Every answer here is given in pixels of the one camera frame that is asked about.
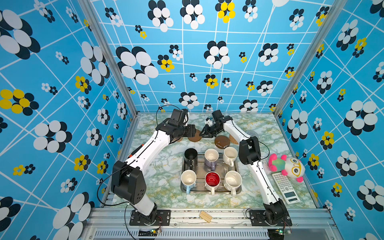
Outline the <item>dark brown round coaster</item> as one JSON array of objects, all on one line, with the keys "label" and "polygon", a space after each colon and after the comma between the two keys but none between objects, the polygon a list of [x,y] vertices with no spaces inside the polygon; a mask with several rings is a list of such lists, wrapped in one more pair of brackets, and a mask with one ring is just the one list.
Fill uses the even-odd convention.
[{"label": "dark brown round coaster", "polygon": [[196,134],[193,137],[188,137],[189,141],[191,142],[199,142],[202,139],[202,136],[200,135],[201,131],[196,130]]}]

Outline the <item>scratched brown round coaster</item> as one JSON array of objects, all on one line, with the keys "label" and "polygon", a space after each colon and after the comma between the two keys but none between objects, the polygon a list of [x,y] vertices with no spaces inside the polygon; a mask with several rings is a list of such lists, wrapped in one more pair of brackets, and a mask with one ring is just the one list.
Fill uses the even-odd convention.
[{"label": "scratched brown round coaster", "polygon": [[231,141],[228,137],[226,136],[217,136],[215,138],[215,146],[218,148],[218,149],[225,149],[227,147],[230,146],[231,144]]}]

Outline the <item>grey blue knitted coaster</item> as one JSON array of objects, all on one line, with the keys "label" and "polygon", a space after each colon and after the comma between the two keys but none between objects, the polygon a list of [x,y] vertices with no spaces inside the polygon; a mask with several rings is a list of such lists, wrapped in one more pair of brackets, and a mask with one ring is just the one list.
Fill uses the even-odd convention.
[{"label": "grey blue knitted coaster", "polygon": [[255,132],[255,131],[253,131],[253,130],[248,130],[248,131],[246,131],[246,133],[247,133],[248,135],[250,135],[251,137],[257,137],[257,138],[259,138],[259,134],[258,134],[257,132]]}]

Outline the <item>woven rattan coaster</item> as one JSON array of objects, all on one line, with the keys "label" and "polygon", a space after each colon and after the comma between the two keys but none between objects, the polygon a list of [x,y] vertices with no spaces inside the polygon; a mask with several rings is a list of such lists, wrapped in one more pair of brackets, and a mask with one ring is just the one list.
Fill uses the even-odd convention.
[{"label": "woven rattan coaster", "polygon": [[238,141],[232,135],[229,135],[229,140],[234,145],[238,145],[239,144]]}]

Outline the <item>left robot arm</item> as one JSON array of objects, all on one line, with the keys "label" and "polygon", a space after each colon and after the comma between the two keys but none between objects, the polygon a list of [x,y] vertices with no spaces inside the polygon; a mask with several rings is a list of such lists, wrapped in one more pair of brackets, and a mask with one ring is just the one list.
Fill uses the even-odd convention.
[{"label": "left robot arm", "polygon": [[195,125],[160,123],[145,144],[138,147],[125,161],[114,164],[111,191],[128,201],[143,216],[149,218],[155,215],[157,205],[146,194],[144,173],[173,140],[193,137],[196,131]]}]

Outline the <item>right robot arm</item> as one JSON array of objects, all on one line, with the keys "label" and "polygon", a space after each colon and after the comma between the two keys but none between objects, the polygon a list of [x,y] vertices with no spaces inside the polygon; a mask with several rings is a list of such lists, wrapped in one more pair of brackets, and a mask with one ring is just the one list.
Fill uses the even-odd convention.
[{"label": "right robot arm", "polygon": [[205,126],[201,130],[200,136],[215,138],[221,132],[229,133],[239,143],[239,160],[254,175],[263,198],[266,222],[271,226],[283,222],[291,227],[292,221],[289,212],[264,170],[259,139],[243,131],[232,117],[223,116],[221,111],[217,110],[212,113],[211,118],[205,119]]}]

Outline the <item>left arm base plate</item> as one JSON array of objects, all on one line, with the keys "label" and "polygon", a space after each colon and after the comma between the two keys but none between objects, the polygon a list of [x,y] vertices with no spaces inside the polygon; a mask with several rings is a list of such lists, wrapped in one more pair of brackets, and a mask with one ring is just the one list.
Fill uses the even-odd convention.
[{"label": "left arm base plate", "polygon": [[171,210],[155,210],[145,216],[136,210],[131,211],[130,226],[169,226]]}]

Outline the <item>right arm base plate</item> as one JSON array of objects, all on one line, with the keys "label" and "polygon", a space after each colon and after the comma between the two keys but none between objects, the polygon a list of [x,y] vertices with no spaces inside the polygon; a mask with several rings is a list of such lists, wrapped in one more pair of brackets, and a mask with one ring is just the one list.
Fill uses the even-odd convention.
[{"label": "right arm base plate", "polygon": [[273,215],[266,213],[265,210],[247,209],[245,215],[253,227],[291,227],[293,225],[289,214],[276,219]]}]

